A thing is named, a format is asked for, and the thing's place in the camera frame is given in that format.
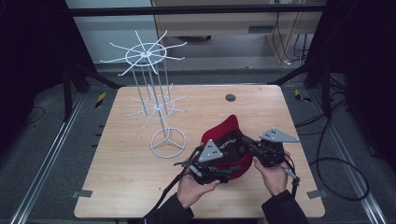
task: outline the white cabinet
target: white cabinet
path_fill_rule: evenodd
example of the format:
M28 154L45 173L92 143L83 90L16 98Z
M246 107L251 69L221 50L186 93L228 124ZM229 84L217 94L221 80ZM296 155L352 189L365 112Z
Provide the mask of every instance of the white cabinet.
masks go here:
M66 0L69 8L151 7L149 0ZM94 63L121 58L125 50L109 44L131 48L139 44L134 31L144 42L158 39L153 16L75 17L88 52Z
M227 6L227 5L268 5L274 0L152 0L157 7L176 6ZM293 4L325 3L325 0L292 0ZM268 43L281 63L285 51L294 35L313 34L318 26L321 12L277 13L219 13L219 14L178 14L156 16L159 35L167 31L168 36L195 35L266 35Z

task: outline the aluminum rail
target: aluminum rail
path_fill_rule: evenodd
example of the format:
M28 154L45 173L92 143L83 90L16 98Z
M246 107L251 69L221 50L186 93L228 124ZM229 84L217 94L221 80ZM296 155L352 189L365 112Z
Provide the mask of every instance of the aluminum rail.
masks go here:
M63 123L60 131L55 137L55 140L53 141L52 146L49 149L46 158L44 159L40 169L37 172L37 175L35 176L35 180L33 181L32 185L25 194L20 206L17 208L14 215L12 216L10 220L11 224L23 224L29 217L32 208L35 205L35 201L37 200L37 197L40 194L41 190L43 189L47 177L50 174L51 168L55 163L59 152L62 149L66 136L68 135L77 117L78 111L81 108L83 98L84 98L83 94L78 95L70 119Z
M214 14L214 13L259 13L259 12L315 12L349 8L348 4L282 4L282 5L228 5L228 6L181 6L181 7L111 7L111 8L70 8L49 10L56 16L137 16L172 14Z

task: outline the table top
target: table top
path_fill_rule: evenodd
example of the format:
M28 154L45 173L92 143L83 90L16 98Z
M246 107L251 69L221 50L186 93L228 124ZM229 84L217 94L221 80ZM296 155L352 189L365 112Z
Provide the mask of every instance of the table top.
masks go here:
M146 88L140 90L143 99L147 99ZM92 191L92 196L78 198L76 217L144 216L158 202L163 189L180 173L182 168L174 163L186 160L200 145L204 132L232 114L237 116L241 132L255 140L260 140L260 133L273 127L297 136L278 86L173 86L169 92L173 103L166 105L172 113L166 117L164 125L185 134L184 151L172 159L155 155L150 143L153 135L162 129L161 121L156 119L158 111L148 102L148 115L145 116L141 113L138 88L120 88L83 186L84 190ZM227 94L233 94L235 101L227 101ZM297 202L307 217L322 217L325 212L322 200L309 199L306 194L317 186L301 144L284 143L284 148L290 152L301 178ZM165 146L158 151L173 154L178 149ZM291 178L288 189L291 191ZM177 185L165 201L176 191ZM191 209L196 218L264 217L261 205L270 197L261 174L252 165L241 177L204 195Z

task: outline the white wire rack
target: white wire rack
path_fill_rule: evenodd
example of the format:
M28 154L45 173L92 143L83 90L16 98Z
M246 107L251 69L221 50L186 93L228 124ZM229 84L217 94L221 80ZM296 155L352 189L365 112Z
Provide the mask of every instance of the white wire rack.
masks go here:
M155 155L161 158L174 158L184 150L187 143L187 139L186 139L186 135L181 130L168 126L168 124L166 123L166 118L169 117L173 112L187 112L187 110L176 109L175 102L186 98L188 94L176 99L171 98L171 90L173 85L169 85L166 66L163 60L164 59L183 60L184 57L175 58L175 57L167 56L167 50L171 48L182 47L186 45L187 42L181 45L164 47L163 45L160 44L160 42L165 37L166 32L155 43L143 43L139 37L138 32L135 31L135 33L140 43L139 45L136 45L128 49L125 47L117 46L110 42L110 45L115 48L125 49L126 50L125 56L115 60L101 61L101 62L114 63L114 62L125 61L130 65L122 74L119 74L119 76L124 76L129 71L132 71L134 75L134 82L136 84L140 99L136 99L132 96L129 96L129 98L133 101L139 102L142 105L142 110L124 116L132 117L139 114L143 114L144 116L146 116L147 121L140 129L141 131L146 128L146 126L149 124L151 120L154 119L159 120L161 122L162 127L151 138L151 144L150 144L151 150ZM163 63L163 75L165 77L164 85L161 82L161 77L160 77L161 70L159 69L158 66L159 63ZM141 68L140 70L141 70L142 78L144 80L144 86L140 86L138 84L136 73L134 70L135 67ZM148 97L144 98L142 91L146 91ZM163 152L161 152L161 149L163 149L163 147L176 148L177 151L171 153L170 155L168 154L164 155Z

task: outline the round base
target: round base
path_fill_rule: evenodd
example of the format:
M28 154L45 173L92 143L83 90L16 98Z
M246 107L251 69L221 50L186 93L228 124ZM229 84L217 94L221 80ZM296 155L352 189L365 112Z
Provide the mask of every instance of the round base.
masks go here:
M160 139L160 133L163 133L164 138L155 143L156 138ZM163 130L159 130L153 135L151 140L151 150L158 157L170 159L178 156L184 150L186 143L186 136L181 130L168 127Z

